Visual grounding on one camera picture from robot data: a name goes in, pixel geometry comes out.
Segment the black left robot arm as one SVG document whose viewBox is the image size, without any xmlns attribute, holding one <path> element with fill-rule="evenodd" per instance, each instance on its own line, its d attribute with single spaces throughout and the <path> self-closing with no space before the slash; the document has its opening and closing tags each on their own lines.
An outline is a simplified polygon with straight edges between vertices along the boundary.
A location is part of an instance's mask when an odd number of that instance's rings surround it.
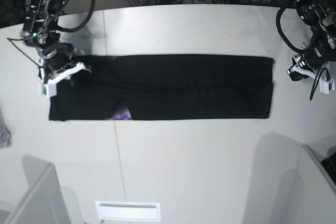
<svg viewBox="0 0 336 224">
<path fill-rule="evenodd" d="M 285 10 L 294 7 L 300 19 L 312 31 L 310 43 L 301 48 L 294 46 L 281 27 Z M 276 15 L 276 27 L 285 44 L 297 54 L 287 70 L 291 80 L 299 81 L 315 74 L 325 63 L 335 61 L 335 9 L 326 0 L 286 0 Z"/>
</svg>

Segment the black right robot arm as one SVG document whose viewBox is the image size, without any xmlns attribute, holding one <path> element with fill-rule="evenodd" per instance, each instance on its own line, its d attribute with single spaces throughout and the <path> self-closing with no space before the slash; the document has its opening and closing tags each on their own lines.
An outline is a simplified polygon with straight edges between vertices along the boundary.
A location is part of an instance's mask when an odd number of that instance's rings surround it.
<svg viewBox="0 0 336 224">
<path fill-rule="evenodd" d="M 89 11 L 85 19 L 74 28 L 58 25 L 58 18 L 70 0 L 31 0 L 25 14 L 23 28 L 18 41 L 28 47 L 36 48 L 41 64 L 41 73 L 47 79 L 54 79 L 60 74 L 70 75 L 68 70 L 79 63 L 72 60 L 75 48 L 72 44 L 60 42 L 60 33 L 75 33 L 85 27 L 90 20 L 96 0 L 90 0 Z"/>
</svg>

